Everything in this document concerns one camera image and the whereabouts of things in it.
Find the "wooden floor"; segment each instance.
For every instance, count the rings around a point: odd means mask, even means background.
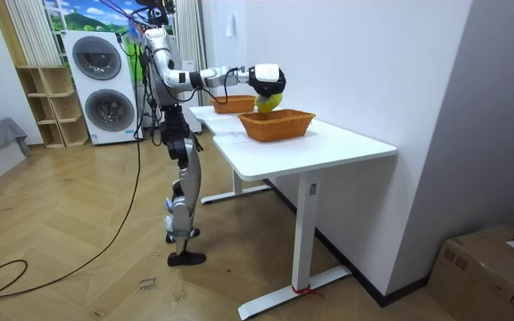
[[[205,152],[201,196],[231,190],[230,167],[201,136]],[[238,320],[245,301],[289,285],[294,215],[273,192],[199,205],[190,242],[206,263],[166,265],[164,199],[176,165],[163,147],[142,146],[136,201],[119,239],[100,259],[58,284],[0,300],[0,320]],[[0,264],[26,259],[29,270],[15,292],[52,280],[96,255],[113,237],[129,205],[137,147],[86,145],[34,149],[0,178]],[[336,266],[315,241],[312,272]],[[0,272],[0,286],[21,270]],[[452,320],[424,290],[381,309],[352,277],[255,320]]]

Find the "floor baseboard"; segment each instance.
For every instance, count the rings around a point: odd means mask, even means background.
[[[281,191],[279,191],[278,188],[275,185],[273,185],[273,183],[271,183],[271,181],[269,181],[268,179],[263,179],[263,182],[265,184],[267,184],[268,186],[270,186],[271,189],[273,190],[273,192],[277,195],[277,197],[296,215],[296,206],[294,206],[294,204],[292,204],[291,201],[289,201],[289,199],[286,198],[286,196]],[[380,306],[380,308],[384,308],[384,307],[396,302],[397,300],[417,291],[418,289],[426,286],[426,284],[427,284],[427,280],[429,279],[429,276],[419,279],[418,281],[416,281],[414,283],[408,284],[408,285],[404,286],[403,288],[401,288],[397,291],[394,291],[390,294],[383,295],[376,288],[376,286],[374,286],[368,280],[368,278],[366,278],[366,276],[364,276],[358,270],[358,268],[356,268],[353,265],[353,263],[350,260],[348,260],[345,257],[345,255],[342,252],[340,252],[335,247],[335,245],[332,244],[327,239],[327,237],[324,236],[316,227],[315,227],[314,234],[319,239],[319,241],[324,246],[326,246],[327,249],[335,256],[335,258],[338,259],[338,261],[342,265],[344,265],[345,267],[347,267],[348,269],[350,269],[352,271],[352,276],[354,276],[354,278],[356,278],[358,283],[362,285],[362,287],[364,288],[364,290],[366,290],[366,292],[368,292],[368,294],[370,294],[372,299],[374,299],[374,301]]]

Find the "stacked washer and dryer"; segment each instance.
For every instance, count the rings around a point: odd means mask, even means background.
[[[93,144],[135,140],[141,111],[126,54],[110,32],[66,31],[62,38]]]

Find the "humanoid robot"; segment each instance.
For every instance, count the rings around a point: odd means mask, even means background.
[[[271,96],[281,94],[285,89],[285,75],[276,64],[258,64],[245,71],[240,68],[208,68],[188,72],[181,70],[182,60],[172,37],[168,35],[167,13],[174,13],[172,0],[137,0],[145,8],[134,13],[147,11],[149,27],[143,27],[142,56],[143,70],[148,70],[155,104],[164,113],[160,125],[162,142],[168,148],[170,158],[178,161],[179,179],[173,183],[173,195],[166,207],[166,242],[175,243],[176,251],[168,257],[169,266],[196,265],[205,262],[202,253],[187,251],[187,241],[200,234],[194,228],[195,205],[200,192],[202,171],[197,155],[198,143],[184,120],[183,100],[178,94],[192,90],[204,90],[220,86],[248,84],[257,92],[259,102],[266,102]]]

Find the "brown basket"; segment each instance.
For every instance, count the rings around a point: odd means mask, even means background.
[[[260,142],[272,142],[303,136],[315,116],[303,111],[281,110],[269,113],[252,112],[238,117],[249,137]]]
[[[225,96],[215,97],[219,102],[225,102]],[[255,97],[251,95],[231,95],[228,103],[221,104],[211,99],[213,109],[217,113],[251,112],[255,108]]]

